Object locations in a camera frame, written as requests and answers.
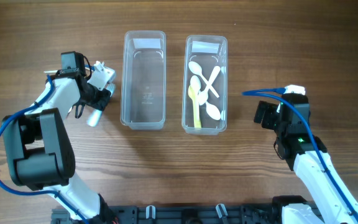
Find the white spoon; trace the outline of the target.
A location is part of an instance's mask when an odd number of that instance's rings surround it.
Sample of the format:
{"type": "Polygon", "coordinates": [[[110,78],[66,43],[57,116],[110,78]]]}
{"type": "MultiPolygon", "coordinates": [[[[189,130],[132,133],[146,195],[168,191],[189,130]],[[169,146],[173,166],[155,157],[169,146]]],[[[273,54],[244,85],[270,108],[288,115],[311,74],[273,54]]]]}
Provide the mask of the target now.
{"type": "Polygon", "coordinates": [[[214,120],[219,121],[221,119],[221,112],[215,106],[209,103],[208,101],[205,102],[206,104],[206,112],[207,114],[214,120]]]}
{"type": "Polygon", "coordinates": [[[198,103],[198,93],[201,89],[201,82],[197,75],[193,75],[190,80],[190,85],[195,93],[195,99],[196,99],[196,106],[197,106],[197,116],[200,118],[200,109],[199,109],[199,103],[198,103]]]}
{"type": "Polygon", "coordinates": [[[190,71],[192,73],[194,73],[195,75],[200,76],[201,79],[205,82],[206,86],[209,87],[209,89],[213,92],[215,97],[219,98],[219,94],[217,93],[217,91],[212,87],[212,84],[210,84],[210,82],[204,77],[200,64],[198,64],[198,63],[196,63],[194,61],[190,61],[188,63],[188,68],[190,69],[190,71]]]}

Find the white spoon bowl down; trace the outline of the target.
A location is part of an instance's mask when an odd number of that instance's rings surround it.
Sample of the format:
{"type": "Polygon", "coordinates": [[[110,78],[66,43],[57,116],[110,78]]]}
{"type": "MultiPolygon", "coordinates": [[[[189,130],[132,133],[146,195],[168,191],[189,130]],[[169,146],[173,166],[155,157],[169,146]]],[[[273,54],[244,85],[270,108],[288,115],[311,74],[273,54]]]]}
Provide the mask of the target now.
{"type": "MultiPolygon", "coordinates": [[[[216,77],[219,75],[220,70],[221,70],[221,68],[219,66],[215,66],[213,68],[213,71],[211,72],[211,75],[210,75],[209,80],[208,80],[210,85],[213,84],[213,82],[215,81],[216,77]]],[[[210,86],[210,87],[206,86],[203,91],[200,91],[198,93],[198,103],[199,103],[199,105],[203,105],[203,104],[205,104],[207,102],[207,100],[208,100],[208,91],[209,90],[213,90],[213,87],[212,86],[210,86]]]]}

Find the yellow plastic spoon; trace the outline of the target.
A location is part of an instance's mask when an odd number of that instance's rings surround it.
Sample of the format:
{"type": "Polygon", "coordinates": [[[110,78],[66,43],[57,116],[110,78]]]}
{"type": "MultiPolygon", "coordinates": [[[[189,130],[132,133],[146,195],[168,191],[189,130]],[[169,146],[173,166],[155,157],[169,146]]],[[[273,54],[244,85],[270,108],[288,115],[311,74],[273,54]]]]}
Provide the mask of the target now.
{"type": "Polygon", "coordinates": [[[201,128],[199,105],[198,105],[198,102],[197,102],[197,99],[196,99],[196,93],[195,93],[194,89],[191,86],[188,87],[188,96],[192,100],[194,127],[195,128],[201,128]]]}

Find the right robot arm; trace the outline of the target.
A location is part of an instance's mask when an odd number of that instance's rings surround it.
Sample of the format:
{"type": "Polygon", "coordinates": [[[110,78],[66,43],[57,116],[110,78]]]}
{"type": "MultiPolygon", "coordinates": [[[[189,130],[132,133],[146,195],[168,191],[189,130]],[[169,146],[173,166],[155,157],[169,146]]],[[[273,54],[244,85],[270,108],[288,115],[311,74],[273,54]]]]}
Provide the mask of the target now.
{"type": "Polygon", "coordinates": [[[279,223],[358,223],[358,201],[352,196],[331,161],[328,150],[310,128],[310,104],[306,95],[278,89],[253,91],[260,101],[254,121],[276,134],[273,147],[281,160],[308,189],[318,212],[299,196],[275,197],[279,223]]]}

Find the thick white plastic fork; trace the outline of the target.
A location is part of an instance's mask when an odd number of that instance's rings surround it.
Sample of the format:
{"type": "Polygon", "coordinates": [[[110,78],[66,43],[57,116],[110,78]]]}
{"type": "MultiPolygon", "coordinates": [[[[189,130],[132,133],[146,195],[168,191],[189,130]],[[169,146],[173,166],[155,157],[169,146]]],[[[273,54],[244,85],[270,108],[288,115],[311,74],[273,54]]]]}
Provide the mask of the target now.
{"type": "MultiPolygon", "coordinates": [[[[115,84],[110,83],[105,87],[105,89],[110,91],[110,98],[112,98],[112,96],[114,94],[114,91],[116,89],[115,84]]],[[[91,127],[97,126],[97,124],[99,123],[99,120],[100,120],[100,118],[102,116],[102,113],[103,112],[101,110],[94,110],[91,113],[91,115],[88,117],[87,125],[91,126],[91,127]]]]}

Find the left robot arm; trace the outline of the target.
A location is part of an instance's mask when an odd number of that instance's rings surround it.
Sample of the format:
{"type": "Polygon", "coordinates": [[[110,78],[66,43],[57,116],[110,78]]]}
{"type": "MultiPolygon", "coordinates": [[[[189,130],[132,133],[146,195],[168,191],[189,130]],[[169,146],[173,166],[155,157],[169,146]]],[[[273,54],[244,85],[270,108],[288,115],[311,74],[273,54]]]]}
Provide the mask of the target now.
{"type": "Polygon", "coordinates": [[[23,196],[47,194],[63,206],[73,221],[119,223],[102,196],[92,191],[75,172],[75,155],[64,119],[75,111],[80,118],[85,106],[94,108],[88,124],[96,126],[115,86],[115,71],[102,62],[94,65],[79,52],[61,54],[62,67],[48,75],[45,90],[26,109],[6,116],[0,128],[9,175],[27,192],[0,187],[23,196]]]}

